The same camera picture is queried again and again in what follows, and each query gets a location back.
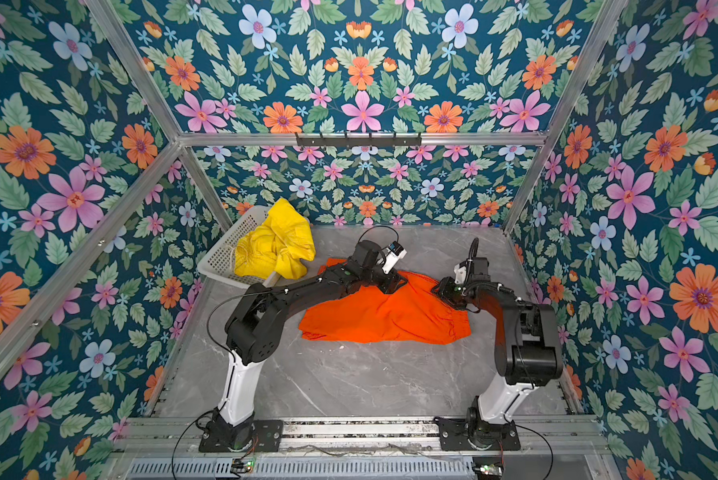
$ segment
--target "orange garment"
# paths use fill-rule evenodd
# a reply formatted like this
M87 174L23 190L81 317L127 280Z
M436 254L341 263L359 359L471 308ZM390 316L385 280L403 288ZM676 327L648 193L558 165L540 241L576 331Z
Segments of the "orange garment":
M327 266L343 262L330 258ZM345 298L308 309L298 327L303 338L357 343L414 340L446 345L471 334L468 313L453 309L431 293L436 280L413 272L400 274L409 283L392 295L375 286L363 286Z

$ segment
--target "metal beam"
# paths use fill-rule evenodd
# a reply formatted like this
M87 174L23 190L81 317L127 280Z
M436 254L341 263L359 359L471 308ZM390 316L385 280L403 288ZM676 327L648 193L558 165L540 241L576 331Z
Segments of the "metal beam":
M371 144L369 134L348 134L349 139L366 139L367 144ZM302 134L297 137L294 134L234 134L231 132L219 132L216 134L181 134L180 144L183 147L207 147L212 145L222 145L231 147L241 145L246 147L249 145L285 145L286 147L298 146L297 139L311 140L321 142L323 139L331 146L345 146L344 134ZM405 134L404 138L409 138L409 134ZM423 145L524 145L538 147L546 143L545 132L492 132L486 134L469 133L469 134L421 134L421 143ZM372 138L383 139L388 141L393 138L393 134L372 134Z
M130 74L135 88L140 93L140 96L143 97L143 100L146 101L146 105L151 110L154 119L159 123L167 140L173 141L177 139L182 132L181 127L178 125L178 120L175 119L170 106L156 87L151 73L146 70L143 56L138 53L133 39L125 30L122 20L114 10L114 6L111 5L109 0L86 0L85 4L90 9L95 21L98 22L100 29L103 30L116 56L124 65L127 73Z
M194 180L197 191L201 194L202 198L204 198L205 205L210 208L212 216L215 217L215 221L220 225L220 229L226 232L231 228L231 219L229 218L229 214L226 213L225 208L223 208L223 203L220 201L217 190L215 190L215 187L210 183L210 178L199 165L199 159L196 157L194 150L184 147L180 154L180 159Z
M153 163L143 171L116 205L84 237L82 243L55 271L34 298L0 335L0 380L34 341L42 326L63 305L69 291L82 280L98 255L104 251L119 228L143 203L143 199L167 173L180 147L172 142L162 149Z
M618 18L620 18L625 5L628 5L628 0L604 0L604 5L599 10L598 17L591 28L591 33L588 34L588 38L585 40L583 49L580 52L578 64L575 66L572 75L570 75L567 87L564 89L562 97L556 104L556 110L554 110L553 116L548 122L546 144L542 146L527 169L522 186L519 187L517 196L514 197L511 214L503 227L508 234L513 230L513 226L517 224L519 215L527 206L529 198L532 197L533 189L543 172L543 165L547 159L551 158L553 149L558 143L558 138L562 135L562 130L569 120L572 109L583 92L585 83L588 81L588 77L591 76L602 50L604 50L604 44L607 43L614 26L618 24Z

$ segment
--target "white plastic basket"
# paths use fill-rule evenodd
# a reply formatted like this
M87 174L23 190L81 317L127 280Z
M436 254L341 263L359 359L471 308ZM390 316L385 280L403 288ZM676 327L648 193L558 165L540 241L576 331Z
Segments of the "white plastic basket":
M253 283L262 282L265 286L273 286L280 276L276 272L267 279L257 276L237 276L234 274L236 245L239 240L252 232L258 226L263 225L270 206L253 206L237 220L218 242L212 246L210 251L201 259L196 269L213 280L227 283L239 288L247 288Z

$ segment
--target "yellow towel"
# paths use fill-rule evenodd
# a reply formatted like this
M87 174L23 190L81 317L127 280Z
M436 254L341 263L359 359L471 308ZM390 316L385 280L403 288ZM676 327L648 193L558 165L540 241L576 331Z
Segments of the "yellow towel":
M314 260L316 248L308 220L280 198L258 228L236 245L234 273L266 278L276 271L294 280L306 274L303 260Z

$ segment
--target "yellow cloth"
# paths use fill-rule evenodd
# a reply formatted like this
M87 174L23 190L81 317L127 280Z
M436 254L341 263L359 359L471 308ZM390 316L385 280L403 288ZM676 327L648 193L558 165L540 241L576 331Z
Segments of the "yellow cloth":
M263 225L244 235L236 245L234 273L266 278L276 271L294 280L306 274L303 260L314 260L316 248L308 220L290 202L280 198Z

